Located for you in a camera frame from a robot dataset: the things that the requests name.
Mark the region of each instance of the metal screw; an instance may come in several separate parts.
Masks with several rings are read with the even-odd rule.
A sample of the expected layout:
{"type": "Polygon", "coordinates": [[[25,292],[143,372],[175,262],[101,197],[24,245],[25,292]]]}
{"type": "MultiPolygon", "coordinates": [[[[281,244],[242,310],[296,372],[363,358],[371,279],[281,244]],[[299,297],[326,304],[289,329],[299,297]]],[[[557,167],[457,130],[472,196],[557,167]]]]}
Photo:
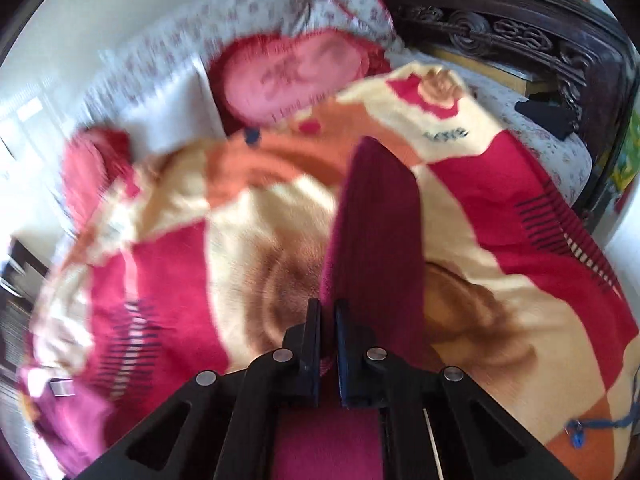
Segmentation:
{"type": "Polygon", "coordinates": [[[211,386],[216,382],[216,373],[211,370],[204,370],[196,375],[196,382],[200,386],[211,386]]]}
{"type": "Polygon", "coordinates": [[[273,353],[273,360],[279,363],[286,363],[293,357],[293,352],[288,348],[278,348],[273,353]]]}
{"type": "Polygon", "coordinates": [[[444,378],[452,383],[461,381],[465,373],[457,366],[447,366],[443,372],[444,378]]]}
{"type": "Polygon", "coordinates": [[[367,357],[372,361],[384,361],[386,359],[386,350],[384,348],[374,346],[367,350],[367,357]]]}

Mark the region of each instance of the pink cloth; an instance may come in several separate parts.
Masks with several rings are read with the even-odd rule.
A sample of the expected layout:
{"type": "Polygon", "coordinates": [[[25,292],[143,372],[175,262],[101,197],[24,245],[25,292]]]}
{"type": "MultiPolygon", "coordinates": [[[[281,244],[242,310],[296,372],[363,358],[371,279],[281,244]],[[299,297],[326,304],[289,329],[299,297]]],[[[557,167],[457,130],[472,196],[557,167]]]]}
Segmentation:
{"type": "Polygon", "coordinates": [[[130,168],[129,160],[129,136],[125,132],[92,128],[76,133],[68,142],[62,182],[76,231],[91,218],[116,177],[130,168]]]}
{"type": "Polygon", "coordinates": [[[113,405],[81,381],[74,382],[73,390],[70,397],[55,397],[47,386],[40,397],[31,398],[39,412],[34,427],[70,478],[107,449],[104,428],[113,413],[113,405]]]}

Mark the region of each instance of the pink pillow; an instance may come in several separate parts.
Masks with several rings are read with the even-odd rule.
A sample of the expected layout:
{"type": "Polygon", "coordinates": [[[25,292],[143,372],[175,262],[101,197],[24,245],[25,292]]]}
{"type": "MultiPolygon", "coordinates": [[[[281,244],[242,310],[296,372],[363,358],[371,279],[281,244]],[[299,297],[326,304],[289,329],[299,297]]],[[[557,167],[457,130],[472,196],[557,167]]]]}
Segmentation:
{"type": "Polygon", "coordinates": [[[331,28],[236,41],[212,64],[209,81],[230,134],[268,126],[357,79],[386,72],[382,47],[331,28]]]}

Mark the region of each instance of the black cloth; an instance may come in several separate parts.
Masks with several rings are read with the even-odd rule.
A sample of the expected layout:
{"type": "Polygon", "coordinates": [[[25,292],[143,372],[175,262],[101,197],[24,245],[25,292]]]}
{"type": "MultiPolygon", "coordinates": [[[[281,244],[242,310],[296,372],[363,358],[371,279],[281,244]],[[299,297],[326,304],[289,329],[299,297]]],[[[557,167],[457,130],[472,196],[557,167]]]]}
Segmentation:
{"type": "Polygon", "coordinates": [[[560,140],[565,140],[573,132],[574,123],[578,120],[575,112],[569,108],[537,101],[521,101],[516,103],[515,108],[518,113],[560,140]]]}

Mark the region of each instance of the metal object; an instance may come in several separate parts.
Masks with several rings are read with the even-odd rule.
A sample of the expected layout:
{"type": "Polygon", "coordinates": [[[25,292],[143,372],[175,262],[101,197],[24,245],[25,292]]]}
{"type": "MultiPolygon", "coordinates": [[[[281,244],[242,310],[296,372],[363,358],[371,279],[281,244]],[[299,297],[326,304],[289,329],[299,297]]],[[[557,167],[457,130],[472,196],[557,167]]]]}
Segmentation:
{"type": "Polygon", "coordinates": [[[372,361],[382,361],[386,359],[386,350],[384,348],[380,348],[379,346],[369,348],[369,350],[367,350],[367,358],[371,359],[372,361]]]}
{"type": "Polygon", "coordinates": [[[56,397],[71,397],[75,395],[74,382],[71,379],[52,379],[49,384],[56,397]]]}
{"type": "Polygon", "coordinates": [[[288,348],[278,348],[273,353],[273,360],[279,363],[286,363],[293,357],[293,352],[288,348]]]}
{"type": "Polygon", "coordinates": [[[216,382],[216,373],[211,370],[204,370],[196,376],[196,382],[200,386],[211,386],[216,382]]]}
{"type": "Polygon", "coordinates": [[[461,381],[465,376],[465,373],[457,366],[447,366],[442,374],[447,381],[451,381],[452,383],[461,381]]]}

